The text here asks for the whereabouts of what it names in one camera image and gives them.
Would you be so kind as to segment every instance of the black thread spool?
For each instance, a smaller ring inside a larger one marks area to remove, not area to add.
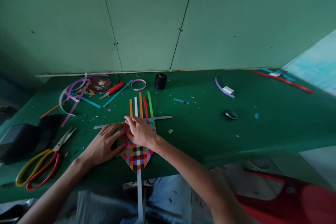
[[[163,73],[158,73],[157,76],[155,77],[155,88],[162,90],[165,88],[167,83],[167,75]]]

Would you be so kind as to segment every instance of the green table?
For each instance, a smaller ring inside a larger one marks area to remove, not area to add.
[[[222,87],[227,85],[235,90],[235,98],[218,89],[215,84],[217,74]],[[248,70],[167,73],[168,82],[164,90],[154,88],[155,76],[156,73],[133,73],[120,74],[119,78],[124,83],[137,78],[147,82],[147,88],[142,93],[145,96],[147,91],[151,93],[154,116],[173,117],[157,120],[157,133],[206,167],[336,144],[335,98],[301,80],[297,80],[297,83],[315,93],[308,94]],[[57,105],[62,90],[79,78],[51,78],[10,121],[10,125],[37,125],[40,116]],[[113,83],[117,81],[115,75],[106,78]],[[25,187],[17,188],[14,184],[26,161],[4,166],[0,169],[0,202],[41,196],[99,132],[93,127],[123,121],[123,116],[130,113],[129,99],[135,96],[139,96],[139,92],[127,87],[106,108],[100,109],[81,101],[75,109],[78,116],[71,117],[57,133],[56,139],[59,139],[69,127],[77,127],[61,149],[62,159],[56,175],[40,189],[27,192]],[[100,105],[109,99],[99,100],[99,97],[95,95],[89,99]],[[174,98],[190,104],[186,106],[174,101]],[[73,101],[67,101],[64,108],[69,111],[72,105]],[[235,111],[238,120],[224,117],[225,109]],[[258,120],[254,118],[256,112],[259,113]],[[53,113],[61,113],[61,110],[58,108]],[[170,164],[154,154],[143,172],[143,179],[176,173]],[[118,157],[93,168],[77,190],[135,180],[136,174]]]

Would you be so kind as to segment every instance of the yellow scissor handle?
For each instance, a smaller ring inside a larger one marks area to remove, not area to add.
[[[43,163],[43,161],[47,158],[47,156],[49,156],[51,153],[53,153],[54,150],[53,149],[46,149],[45,151],[41,152],[40,154],[36,155],[35,157],[33,157],[31,160],[29,160],[26,165],[21,169],[21,171],[19,172],[19,174],[16,177],[15,180],[15,185],[17,187],[22,187],[25,186],[26,184],[28,184],[29,180],[38,172],[41,164]],[[23,174],[25,173],[25,171],[27,170],[27,168],[40,156],[44,155],[41,160],[37,163],[37,165],[35,166],[35,169],[33,170],[33,172],[31,173],[31,175],[29,176],[29,178],[21,183],[21,179]]]

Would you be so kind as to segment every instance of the scissors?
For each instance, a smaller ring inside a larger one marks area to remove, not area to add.
[[[22,187],[22,186],[26,186],[27,191],[34,191],[38,188],[40,188],[41,186],[43,186],[45,183],[47,183],[49,181],[49,179],[54,175],[54,173],[57,170],[58,167],[58,163],[60,162],[60,158],[61,158],[61,154],[59,153],[59,149],[60,147],[69,139],[69,137],[73,134],[73,132],[76,130],[77,128],[75,128],[73,131],[72,128],[70,128],[64,135],[63,137],[60,139],[60,141],[58,141],[58,143],[56,144],[56,146],[53,149],[46,149],[45,151],[41,152],[40,154],[36,155],[35,157],[33,157],[31,160],[29,160],[27,162],[27,164],[21,169],[21,171],[19,172],[19,174],[17,175],[17,178],[15,180],[15,185],[17,187]],[[54,153],[54,156],[52,157],[52,159],[39,171],[39,168],[41,166],[41,164],[43,163],[43,161],[47,158],[47,156],[49,156],[51,153]],[[29,178],[21,183],[21,179],[23,174],[25,173],[25,171],[27,170],[27,168],[39,157],[43,156],[40,161],[37,163],[36,167],[34,168],[33,172],[31,173],[31,175],[29,176]],[[54,168],[52,170],[52,172],[50,173],[50,175],[38,186],[32,187],[32,183],[56,160],[56,163],[54,165]]]

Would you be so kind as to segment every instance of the black mouse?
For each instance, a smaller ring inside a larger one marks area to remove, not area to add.
[[[233,112],[232,110],[225,110],[224,115],[226,115],[227,117],[229,117],[232,120],[237,120],[238,119],[238,115],[235,112]]]

